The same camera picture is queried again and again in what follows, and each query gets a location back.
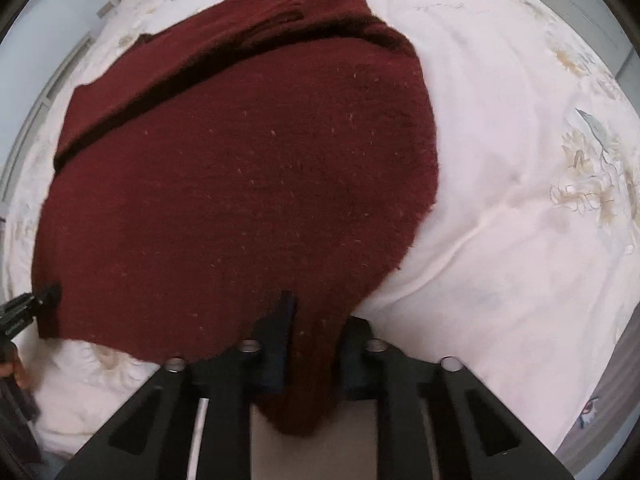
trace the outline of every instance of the hand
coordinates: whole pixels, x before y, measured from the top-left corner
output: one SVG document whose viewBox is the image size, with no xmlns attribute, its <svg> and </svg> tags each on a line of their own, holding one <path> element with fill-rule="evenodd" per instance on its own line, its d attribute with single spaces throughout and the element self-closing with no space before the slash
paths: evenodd
<svg viewBox="0 0 640 480">
<path fill-rule="evenodd" d="M 18 357 L 17 349 L 11 352 L 9 362 L 0 365 L 0 378 L 9 377 L 11 374 L 14 375 L 15 383 L 21 388 L 29 386 L 29 376 L 22 361 L 20 361 L 20 357 Z"/>
</svg>

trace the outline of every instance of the screw head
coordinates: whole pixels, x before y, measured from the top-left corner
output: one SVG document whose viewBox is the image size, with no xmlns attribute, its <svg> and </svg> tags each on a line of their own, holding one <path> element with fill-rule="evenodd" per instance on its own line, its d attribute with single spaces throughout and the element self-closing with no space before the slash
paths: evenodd
<svg viewBox="0 0 640 480">
<path fill-rule="evenodd" d="M 389 348 L 388 343 L 380 339 L 369 339 L 367 341 L 367 352 L 384 352 L 387 348 Z"/>
<path fill-rule="evenodd" d="M 164 363 L 164 368 L 169 372 L 178 373 L 186 368 L 187 363 L 179 357 L 172 357 Z"/>
<path fill-rule="evenodd" d="M 442 366 L 442 368 L 447 372 L 459 372 L 465 367 L 457 357 L 445 357 L 440 361 L 440 366 Z"/>
<path fill-rule="evenodd" d="M 245 339 L 238 345 L 238 349 L 243 354 L 255 354 L 260 351 L 260 343 L 255 339 Z"/>
</svg>

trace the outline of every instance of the fabric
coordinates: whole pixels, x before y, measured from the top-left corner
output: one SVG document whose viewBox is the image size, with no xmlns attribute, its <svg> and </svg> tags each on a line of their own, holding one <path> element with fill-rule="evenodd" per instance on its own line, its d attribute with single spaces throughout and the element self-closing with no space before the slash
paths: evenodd
<svg viewBox="0 0 640 480">
<path fill-rule="evenodd" d="M 122 0 L 115 9 L 26 156 L 4 238 L 7 295 L 31 289 L 34 233 L 73 88 L 104 74 L 139 35 L 220 1 Z M 438 127 L 440 178 L 422 235 L 384 285 L 386 301 L 378 297 L 376 310 L 360 314 L 414 357 L 457 354 L 556 450 L 640 297 L 630 198 L 640 174 L 640 120 L 593 50 L 539 0 L 367 5 L 420 58 Z M 617 139 L 615 150 L 603 152 L 587 120 L 600 138 Z M 583 159 L 580 150 L 590 155 Z M 622 179 L 621 155 L 632 186 Z M 580 180 L 576 171 L 587 159 L 596 180 Z M 614 206 L 613 222 L 600 223 L 600 202 L 588 200 L 585 184 L 610 193 L 613 202 L 603 203 Z M 42 377 L 36 430 L 47 449 L 78 450 L 156 368 L 87 342 L 36 343 L 25 333 L 20 352 L 42 370 L 34 372 Z M 282 436 L 261 417 L 254 422 L 254 478 L 373 478 L 374 410 L 341 406 L 308 439 Z"/>
<path fill-rule="evenodd" d="M 364 0 L 225 0 L 139 41 L 76 89 L 54 166 L 40 335 L 195 362 L 292 290 L 289 391 L 262 403 L 287 433 L 328 411 L 342 327 L 438 177 L 420 63 Z"/>
</svg>

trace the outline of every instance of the wall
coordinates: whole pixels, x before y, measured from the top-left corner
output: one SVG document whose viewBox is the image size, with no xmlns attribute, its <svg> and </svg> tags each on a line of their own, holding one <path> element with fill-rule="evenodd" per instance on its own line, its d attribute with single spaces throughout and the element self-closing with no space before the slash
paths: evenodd
<svg viewBox="0 0 640 480">
<path fill-rule="evenodd" d="M 30 0 L 0 43 L 0 171 L 43 87 L 69 52 L 104 18 L 96 12 L 117 0 Z"/>
</svg>

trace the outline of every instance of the black metal bracket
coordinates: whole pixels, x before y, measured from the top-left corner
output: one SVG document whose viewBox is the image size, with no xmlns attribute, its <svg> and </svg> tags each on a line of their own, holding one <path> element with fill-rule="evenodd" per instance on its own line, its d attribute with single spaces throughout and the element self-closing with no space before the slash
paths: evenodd
<svg viewBox="0 0 640 480">
<path fill-rule="evenodd" d="M 185 479 L 201 398 L 209 406 L 197 480 L 249 480 L 251 398 L 285 384 L 294 306 L 283 293 L 253 338 L 219 357 L 167 361 L 56 480 Z M 337 370 L 347 400 L 377 400 L 380 480 L 572 479 L 457 358 L 411 359 L 352 317 Z"/>
<path fill-rule="evenodd" d="M 12 339 L 27 328 L 42 310 L 55 308 L 60 302 L 61 294 L 60 286 L 52 285 L 38 294 L 21 294 L 0 307 L 0 364 L 11 362 L 17 352 Z M 31 395 L 17 386 L 13 376 L 0 380 L 0 398 L 12 404 L 11 408 L 16 415 L 25 420 L 33 420 L 38 415 L 38 408 Z"/>
<path fill-rule="evenodd" d="M 251 478 L 250 398 L 286 378 L 295 299 L 254 325 L 252 339 L 213 359 L 170 359 L 118 410 L 56 480 L 183 480 L 198 402 L 209 399 L 198 480 Z"/>
<path fill-rule="evenodd" d="M 348 400 L 377 400 L 380 480 L 573 479 L 455 357 L 409 358 L 351 317 L 338 362 Z"/>
</svg>

